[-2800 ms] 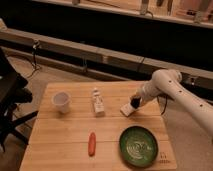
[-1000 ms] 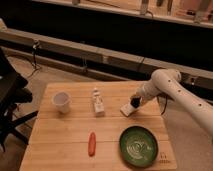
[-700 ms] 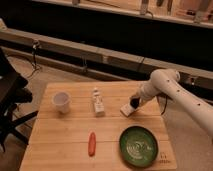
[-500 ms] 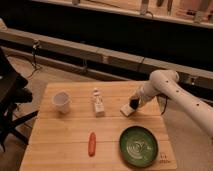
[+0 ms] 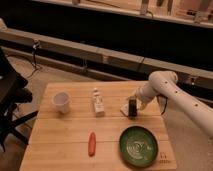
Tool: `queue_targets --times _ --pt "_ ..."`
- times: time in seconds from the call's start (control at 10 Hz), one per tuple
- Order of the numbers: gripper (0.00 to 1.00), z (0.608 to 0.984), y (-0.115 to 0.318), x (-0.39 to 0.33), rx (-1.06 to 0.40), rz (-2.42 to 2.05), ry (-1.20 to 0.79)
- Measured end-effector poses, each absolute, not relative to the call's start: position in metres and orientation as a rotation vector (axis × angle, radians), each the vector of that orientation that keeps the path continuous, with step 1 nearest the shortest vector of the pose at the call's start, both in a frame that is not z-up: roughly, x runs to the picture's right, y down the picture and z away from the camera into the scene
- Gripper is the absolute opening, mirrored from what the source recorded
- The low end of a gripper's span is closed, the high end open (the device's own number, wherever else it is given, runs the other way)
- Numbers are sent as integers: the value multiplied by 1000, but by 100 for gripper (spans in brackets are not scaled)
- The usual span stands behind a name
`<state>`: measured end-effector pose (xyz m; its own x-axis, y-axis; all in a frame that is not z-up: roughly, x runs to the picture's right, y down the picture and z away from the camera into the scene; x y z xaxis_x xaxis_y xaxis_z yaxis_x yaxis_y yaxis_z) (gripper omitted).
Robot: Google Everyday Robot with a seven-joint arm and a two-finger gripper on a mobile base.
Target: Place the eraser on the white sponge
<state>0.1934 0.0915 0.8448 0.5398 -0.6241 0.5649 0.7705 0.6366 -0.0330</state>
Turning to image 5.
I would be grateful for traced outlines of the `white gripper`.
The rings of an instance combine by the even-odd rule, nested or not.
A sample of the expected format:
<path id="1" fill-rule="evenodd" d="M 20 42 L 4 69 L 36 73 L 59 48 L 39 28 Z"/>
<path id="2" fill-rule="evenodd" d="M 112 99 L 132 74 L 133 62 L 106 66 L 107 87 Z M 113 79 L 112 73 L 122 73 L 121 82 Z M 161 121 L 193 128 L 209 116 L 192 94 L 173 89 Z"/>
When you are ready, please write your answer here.
<path id="1" fill-rule="evenodd" d="M 133 96 L 140 102 L 140 105 L 138 107 L 139 110 L 144 110 L 148 103 L 149 103 L 149 98 L 145 95 L 144 91 L 142 88 L 137 88 Z"/>

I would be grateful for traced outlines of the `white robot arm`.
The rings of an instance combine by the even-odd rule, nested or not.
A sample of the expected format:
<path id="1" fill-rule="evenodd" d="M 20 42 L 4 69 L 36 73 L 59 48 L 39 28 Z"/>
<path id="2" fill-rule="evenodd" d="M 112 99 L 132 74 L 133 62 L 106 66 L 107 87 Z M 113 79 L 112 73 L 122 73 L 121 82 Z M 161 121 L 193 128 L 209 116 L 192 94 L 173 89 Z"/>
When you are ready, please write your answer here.
<path id="1" fill-rule="evenodd" d="M 213 139 L 213 108 L 199 101 L 177 86 L 178 76 L 173 71 L 155 71 L 134 96 L 142 103 L 150 103 L 161 94 L 171 99 L 207 136 Z"/>

